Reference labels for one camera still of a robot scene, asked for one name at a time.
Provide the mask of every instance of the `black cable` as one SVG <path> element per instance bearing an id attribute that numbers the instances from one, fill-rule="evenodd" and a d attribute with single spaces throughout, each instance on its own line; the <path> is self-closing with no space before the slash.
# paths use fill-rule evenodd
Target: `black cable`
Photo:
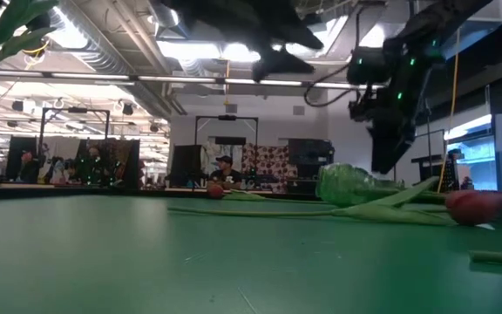
<path id="1" fill-rule="evenodd" d="M 355 45 L 355 48 L 356 49 L 357 47 L 359 47 L 359 26 L 360 26 L 360 16 L 362 15 L 362 12 L 363 10 L 365 9 L 364 6 L 362 6 L 359 11 L 357 12 L 356 14 L 356 45 Z M 332 73 L 329 73 L 319 79 L 317 79 L 316 81 L 314 81 L 313 83 L 311 83 L 308 87 L 307 87 L 307 90 L 305 90 L 305 93 L 303 94 L 303 100 L 305 101 L 305 103 L 308 105 L 308 106 L 311 106 L 311 107 L 314 107 L 314 108 L 322 108 L 322 107 L 325 107 L 325 106 L 328 106 L 328 105 L 332 105 L 334 104 L 335 102 L 337 102 L 340 98 L 348 95 L 350 92 L 353 92 L 355 91 L 356 92 L 356 102 L 359 103 L 360 101 L 360 97 L 361 97 L 361 94 L 359 92 L 359 90 L 357 90 L 356 88 L 354 89 L 349 89 L 347 91 L 344 91 L 342 93 L 340 93 L 338 96 L 334 97 L 333 99 L 325 102 L 325 103 L 321 103 L 321 104 L 313 104 L 309 101 L 309 93 L 311 92 L 311 90 L 313 89 L 313 87 L 315 87 L 315 85 L 317 83 L 321 83 L 323 82 L 325 79 L 330 79 L 332 77 L 334 77 L 336 74 L 338 73 L 341 73 L 343 72 L 344 70 L 348 69 L 349 67 L 349 64 L 346 64 L 346 65 L 343 65 L 343 67 L 341 67 L 340 69 L 332 72 Z"/>

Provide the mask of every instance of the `desk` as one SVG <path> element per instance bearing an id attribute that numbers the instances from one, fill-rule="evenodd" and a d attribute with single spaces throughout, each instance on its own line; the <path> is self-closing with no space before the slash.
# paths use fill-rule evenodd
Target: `desk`
<path id="1" fill-rule="evenodd" d="M 205 188 L 196 188 L 194 191 L 191 188 L 166 188 L 166 192 L 196 192 L 196 193 L 206 193 L 207 190 Z M 246 192 L 250 194 L 257 195 L 271 195 L 272 191 L 265 190 L 245 190 L 241 192 Z M 230 190 L 224 190 L 224 193 L 232 193 Z"/>
<path id="2" fill-rule="evenodd" d="M 502 231 L 168 206 L 319 209 L 135 196 L 0 201 L 0 313 L 502 313 L 502 265 L 472 269 L 467 254 L 501 250 Z"/>

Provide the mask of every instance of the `person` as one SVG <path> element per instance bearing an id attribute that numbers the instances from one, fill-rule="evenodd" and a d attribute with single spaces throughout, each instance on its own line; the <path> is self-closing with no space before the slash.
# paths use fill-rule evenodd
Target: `person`
<path id="1" fill-rule="evenodd" d="M 92 146 L 88 149 L 88 154 L 90 156 L 88 160 L 89 175 L 87 178 L 88 184 L 103 184 L 107 182 L 110 172 L 108 171 L 108 165 L 105 159 L 100 155 L 100 150 L 96 146 Z"/>
<path id="2" fill-rule="evenodd" d="M 241 188 L 241 173 L 232 169 L 234 164 L 232 157 L 222 156 L 216 158 L 216 161 L 220 169 L 210 174 L 208 188 L 214 185 L 220 185 L 226 190 Z"/>
<path id="3" fill-rule="evenodd" d="M 23 151 L 21 156 L 21 168 L 18 172 L 17 182 L 37 183 L 39 164 L 32 157 L 31 151 Z"/>
<path id="4" fill-rule="evenodd" d="M 77 172 L 77 165 L 73 159 L 65 161 L 65 168 L 67 169 L 67 184 L 81 184 L 79 173 Z"/>

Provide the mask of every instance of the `yellow cable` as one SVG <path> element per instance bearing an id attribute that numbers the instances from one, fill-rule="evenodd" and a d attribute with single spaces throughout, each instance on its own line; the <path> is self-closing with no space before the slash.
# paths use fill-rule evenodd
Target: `yellow cable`
<path id="1" fill-rule="evenodd" d="M 451 102 L 451 117 L 449 118 L 449 132 L 452 129 L 452 117 L 454 116 L 454 107 L 457 105 L 457 92 L 458 92 L 458 54 L 460 50 L 460 29 L 457 31 L 457 54 L 454 58 L 454 78 L 452 80 L 452 102 Z M 439 177 L 439 186 L 437 192 L 441 193 L 441 186 L 443 185 L 444 167 L 446 166 L 447 152 L 446 147 L 449 145 L 449 140 L 444 141 L 444 160 L 441 166 L 441 176 Z"/>
<path id="2" fill-rule="evenodd" d="M 37 48 L 35 50 L 31 50 L 31 51 L 23 50 L 23 52 L 24 53 L 37 53 L 37 52 L 41 52 L 42 50 L 44 50 L 48 46 L 48 44 L 50 44 L 49 40 L 46 41 L 45 44 L 42 47 L 40 47 L 40 48 Z"/>

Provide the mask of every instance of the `red tulip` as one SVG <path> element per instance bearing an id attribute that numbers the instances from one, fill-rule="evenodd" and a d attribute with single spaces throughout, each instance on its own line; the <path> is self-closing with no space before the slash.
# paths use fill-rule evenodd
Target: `red tulip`
<path id="1" fill-rule="evenodd" d="M 502 193 L 462 190 L 447 195 L 446 207 L 452 219 L 465 226 L 491 222 L 502 209 Z"/>

